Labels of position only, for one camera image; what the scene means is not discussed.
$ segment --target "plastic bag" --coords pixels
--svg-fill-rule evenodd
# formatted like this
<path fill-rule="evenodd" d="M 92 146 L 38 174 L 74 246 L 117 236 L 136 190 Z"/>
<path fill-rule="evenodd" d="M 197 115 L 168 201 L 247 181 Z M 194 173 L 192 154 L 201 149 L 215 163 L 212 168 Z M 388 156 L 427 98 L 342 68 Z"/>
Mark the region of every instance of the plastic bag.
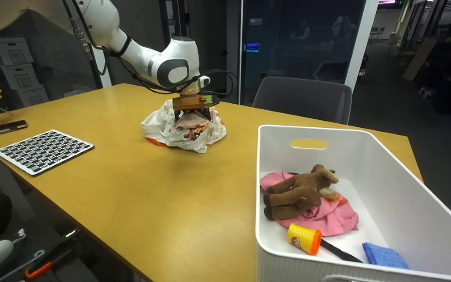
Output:
<path fill-rule="evenodd" d="M 142 123 L 143 137 L 167 148 L 179 148 L 204 154 L 208 146 L 220 142 L 226 131 L 217 116 L 217 112 L 209 109 L 211 121 L 204 121 L 190 129 L 178 129 L 172 101 L 165 101 L 162 107 L 150 113 Z"/>

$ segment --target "brown teddy bear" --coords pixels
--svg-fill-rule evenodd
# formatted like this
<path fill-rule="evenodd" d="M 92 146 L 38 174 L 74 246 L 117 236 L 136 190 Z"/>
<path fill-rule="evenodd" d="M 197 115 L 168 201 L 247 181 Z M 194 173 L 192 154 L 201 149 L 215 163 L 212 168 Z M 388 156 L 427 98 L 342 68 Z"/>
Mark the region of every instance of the brown teddy bear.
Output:
<path fill-rule="evenodd" d="M 319 207 L 320 198 L 338 199 L 339 195 L 330 189 L 338 182 L 333 173 L 322 165 L 314 165 L 306 174 L 297 174 L 269 187 L 262 196 L 264 217 L 269 221 L 289 220 Z"/>

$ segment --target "yellow table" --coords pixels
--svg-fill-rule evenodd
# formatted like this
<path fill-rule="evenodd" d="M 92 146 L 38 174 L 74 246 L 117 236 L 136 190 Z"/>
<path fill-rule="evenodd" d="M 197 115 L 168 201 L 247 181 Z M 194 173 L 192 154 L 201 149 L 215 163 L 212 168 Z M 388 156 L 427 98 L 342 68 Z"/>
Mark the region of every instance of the yellow table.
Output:
<path fill-rule="evenodd" d="M 139 124 L 164 101 L 139 87 L 106 90 L 0 115 L 28 129 L 0 148 L 56 129 L 95 148 L 37 178 L 9 165 L 153 281 L 255 281 L 255 149 L 261 124 L 344 127 L 219 104 L 226 137 L 206 154 L 154 146 Z M 405 137 L 372 132 L 419 178 Z"/>

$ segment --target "blue sponge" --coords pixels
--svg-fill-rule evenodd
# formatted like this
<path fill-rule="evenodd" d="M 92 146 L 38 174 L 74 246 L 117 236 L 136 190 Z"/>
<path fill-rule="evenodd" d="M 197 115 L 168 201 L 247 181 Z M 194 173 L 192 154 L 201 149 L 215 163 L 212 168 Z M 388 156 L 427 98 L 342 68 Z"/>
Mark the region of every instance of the blue sponge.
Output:
<path fill-rule="evenodd" d="M 405 270 L 408 268 L 403 259 L 389 248 L 363 243 L 363 250 L 370 265 L 383 265 L 383 267 L 405 268 Z"/>

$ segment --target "white bin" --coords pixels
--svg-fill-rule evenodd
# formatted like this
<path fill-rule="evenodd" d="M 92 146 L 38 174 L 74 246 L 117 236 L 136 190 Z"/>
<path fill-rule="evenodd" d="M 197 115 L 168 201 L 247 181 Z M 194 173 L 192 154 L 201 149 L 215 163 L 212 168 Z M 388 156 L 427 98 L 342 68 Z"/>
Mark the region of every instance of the white bin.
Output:
<path fill-rule="evenodd" d="M 297 146 L 298 142 L 319 145 L 306 148 Z M 363 262 L 361 243 L 391 248 L 410 270 L 350 264 L 322 248 L 311 257 L 284 242 L 286 229 L 262 215 L 259 179 L 273 171 L 306 173 L 316 163 L 336 171 L 334 190 L 359 217 L 356 231 L 327 242 Z M 451 212 L 378 140 L 361 131 L 261 126 L 255 237 L 262 282 L 451 281 Z"/>

